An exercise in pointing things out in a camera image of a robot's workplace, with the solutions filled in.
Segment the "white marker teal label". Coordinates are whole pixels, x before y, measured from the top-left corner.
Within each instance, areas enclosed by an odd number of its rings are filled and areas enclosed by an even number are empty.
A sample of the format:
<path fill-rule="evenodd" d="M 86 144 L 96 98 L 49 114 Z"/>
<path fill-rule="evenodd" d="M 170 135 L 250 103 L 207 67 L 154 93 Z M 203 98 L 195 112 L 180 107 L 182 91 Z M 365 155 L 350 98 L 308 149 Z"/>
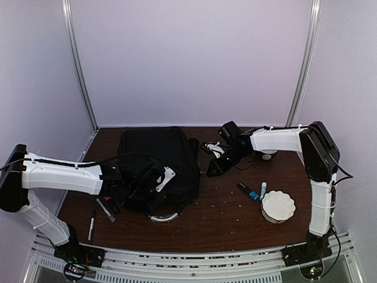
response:
<path fill-rule="evenodd" d="M 260 200 L 263 199 L 265 193 L 266 193 L 266 189 L 267 189 L 267 183 L 266 182 L 262 182 L 261 184 L 261 187 L 260 187 Z"/>

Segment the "black student bag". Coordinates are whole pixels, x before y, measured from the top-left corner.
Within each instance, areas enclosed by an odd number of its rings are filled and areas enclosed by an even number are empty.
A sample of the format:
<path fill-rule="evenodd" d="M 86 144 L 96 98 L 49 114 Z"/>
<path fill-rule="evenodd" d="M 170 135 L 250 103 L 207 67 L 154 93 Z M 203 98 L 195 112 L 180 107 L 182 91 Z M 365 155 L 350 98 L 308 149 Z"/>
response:
<path fill-rule="evenodd" d="M 199 141 L 178 127 L 126 130 L 118 146 L 123 186 L 117 204 L 145 214 L 152 222 L 171 222 L 199 194 Z M 156 180 L 164 167 L 176 176 L 161 192 Z"/>

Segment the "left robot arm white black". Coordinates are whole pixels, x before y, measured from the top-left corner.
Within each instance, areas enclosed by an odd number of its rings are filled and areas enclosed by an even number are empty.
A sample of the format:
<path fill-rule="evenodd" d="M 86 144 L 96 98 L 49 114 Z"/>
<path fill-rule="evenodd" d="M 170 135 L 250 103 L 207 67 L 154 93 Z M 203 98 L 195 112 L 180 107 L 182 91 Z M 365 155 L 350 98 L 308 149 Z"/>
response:
<path fill-rule="evenodd" d="M 60 256 L 78 262 L 85 250 L 74 227 L 53 215 L 34 189 L 70 190 L 124 200 L 131 195 L 136 175 L 118 162 L 118 156 L 86 163 L 48 159 L 17 144 L 1 167 L 1 210 L 23 217 L 50 240 Z"/>

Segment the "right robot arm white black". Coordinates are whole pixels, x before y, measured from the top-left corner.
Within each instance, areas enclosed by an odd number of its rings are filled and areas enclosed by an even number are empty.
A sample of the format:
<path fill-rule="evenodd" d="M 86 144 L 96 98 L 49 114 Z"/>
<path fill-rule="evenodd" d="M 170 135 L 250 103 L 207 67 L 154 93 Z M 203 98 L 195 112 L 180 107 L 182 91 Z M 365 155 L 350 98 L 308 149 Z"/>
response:
<path fill-rule="evenodd" d="M 316 259 L 324 250 L 331 233 L 336 206 L 336 187 L 340 170 L 340 151 L 321 121 L 293 127 L 263 126 L 243 131 L 230 121 L 218 133 L 225 144 L 204 142 L 201 147 L 214 157 L 206 175 L 222 176 L 241 159 L 256 153 L 273 157 L 278 152 L 301 154 L 311 191 L 311 215 L 302 255 Z"/>

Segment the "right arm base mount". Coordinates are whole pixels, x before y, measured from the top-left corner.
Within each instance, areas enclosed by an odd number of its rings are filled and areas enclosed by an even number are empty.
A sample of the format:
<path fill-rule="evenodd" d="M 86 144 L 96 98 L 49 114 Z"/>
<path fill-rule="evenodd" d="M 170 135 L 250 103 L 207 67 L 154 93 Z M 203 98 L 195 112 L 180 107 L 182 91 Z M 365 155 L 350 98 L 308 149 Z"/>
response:
<path fill-rule="evenodd" d="M 282 249 L 285 267 L 298 266 L 302 277 L 308 280 L 320 279 L 325 273 L 324 259 L 332 255 L 330 247 L 317 250 L 310 248 L 308 243 L 286 245 Z"/>

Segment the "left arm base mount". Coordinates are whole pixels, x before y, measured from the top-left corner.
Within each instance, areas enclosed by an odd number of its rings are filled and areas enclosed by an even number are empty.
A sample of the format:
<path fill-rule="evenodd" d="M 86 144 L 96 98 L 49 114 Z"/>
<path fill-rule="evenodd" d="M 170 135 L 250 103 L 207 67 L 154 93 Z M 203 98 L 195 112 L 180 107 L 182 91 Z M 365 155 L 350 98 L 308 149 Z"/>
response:
<path fill-rule="evenodd" d="M 65 262 L 62 273 L 69 282 L 77 282 L 85 277 L 95 277 L 94 268 L 101 268 L 105 250 L 91 246 L 54 246 L 54 256 Z"/>

